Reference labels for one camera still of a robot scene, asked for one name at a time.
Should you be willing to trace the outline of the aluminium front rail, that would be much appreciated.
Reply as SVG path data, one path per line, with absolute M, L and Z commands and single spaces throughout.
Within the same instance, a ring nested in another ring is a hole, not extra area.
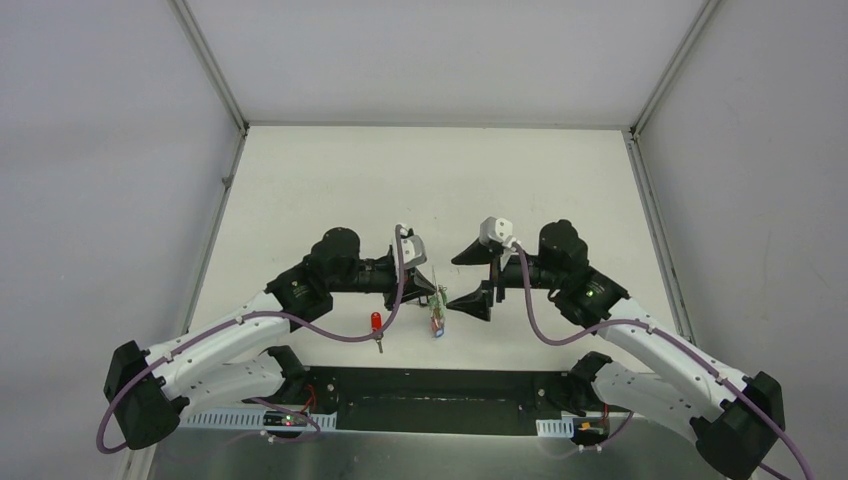
M 246 401 L 303 403 L 316 413 L 334 413 L 343 400 L 415 402 L 512 402 L 533 411 L 583 415 L 603 404 L 634 407 L 662 419 L 680 412 L 712 421 L 735 403 L 725 384 L 705 372 L 689 376 L 696 391 L 686 394 L 656 375 L 637 374 L 598 352 L 585 355 L 569 371 L 518 372 L 304 367 L 287 349 L 272 349 L 242 363 L 223 364 L 176 386 L 162 373 L 146 373 L 128 385 L 114 415 L 125 431 L 149 427 L 151 442 L 168 435 L 184 419 L 212 408 Z M 168 386 L 176 387 L 171 394 Z

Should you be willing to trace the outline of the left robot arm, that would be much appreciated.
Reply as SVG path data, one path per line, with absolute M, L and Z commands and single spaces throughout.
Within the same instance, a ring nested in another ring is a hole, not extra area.
M 173 433 L 194 414 L 227 403 L 274 397 L 297 402 L 305 378 L 283 355 L 281 340 L 312 331 L 343 343 L 376 339 L 387 326 L 358 337 L 316 326 L 330 313 L 334 294 L 380 294 L 391 324 L 401 305 L 435 293 L 420 272 L 423 239 L 404 224 L 394 228 L 387 253 L 361 258 L 358 234 L 334 227 L 293 267 L 232 313 L 179 337 L 142 348 L 118 346 L 104 383 L 109 405 L 96 433 L 97 449 L 113 454 L 141 450 Z

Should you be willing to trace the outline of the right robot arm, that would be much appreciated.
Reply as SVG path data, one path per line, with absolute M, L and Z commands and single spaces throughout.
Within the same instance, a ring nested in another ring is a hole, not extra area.
M 489 276 L 452 300 L 451 310 L 486 321 L 507 290 L 543 290 L 580 337 L 598 336 L 645 366 L 635 372 L 606 354 L 586 354 L 565 375 L 572 412 L 603 403 L 646 417 L 690 442 L 728 479 L 751 477 L 784 432 L 777 380 L 764 372 L 748 375 L 663 329 L 624 287 L 590 264 L 587 244 L 571 222 L 543 226 L 538 250 L 530 254 L 510 221 L 490 217 L 453 262 L 485 265 Z

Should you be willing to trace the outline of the red tag key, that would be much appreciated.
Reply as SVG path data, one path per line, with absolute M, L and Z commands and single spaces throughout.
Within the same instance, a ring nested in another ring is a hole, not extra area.
M 381 315 L 380 312 L 373 312 L 371 314 L 371 316 L 370 316 L 370 326 L 371 326 L 371 330 L 372 330 L 372 334 L 373 334 L 373 340 L 375 341 L 375 343 L 377 345 L 378 352 L 380 354 L 383 354 L 384 353 L 384 349 L 383 349 L 383 345 L 382 345 L 383 319 L 382 319 L 382 315 Z

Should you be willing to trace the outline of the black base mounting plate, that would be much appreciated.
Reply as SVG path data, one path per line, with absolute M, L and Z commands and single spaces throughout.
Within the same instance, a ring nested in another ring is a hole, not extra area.
M 563 372 L 308 368 L 267 402 L 333 414 L 348 431 L 529 436 L 539 420 L 613 413 Z

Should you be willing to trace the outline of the metal keyring plate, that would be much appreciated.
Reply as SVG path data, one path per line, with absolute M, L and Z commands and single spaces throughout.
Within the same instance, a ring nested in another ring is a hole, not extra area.
M 431 273 L 432 273 L 433 284 L 438 289 L 438 292 L 429 299 L 429 304 L 428 304 L 428 308 L 429 308 L 429 312 L 430 312 L 430 326 L 431 326 L 431 331 L 432 331 L 432 334 L 433 334 L 432 325 L 434 323 L 442 323 L 444 325 L 444 331 L 445 331 L 446 290 L 442 285 L 439 284 L 439 282 L 436 278 L 436 272 L 435 272 L 434 267 L 431 268 Z

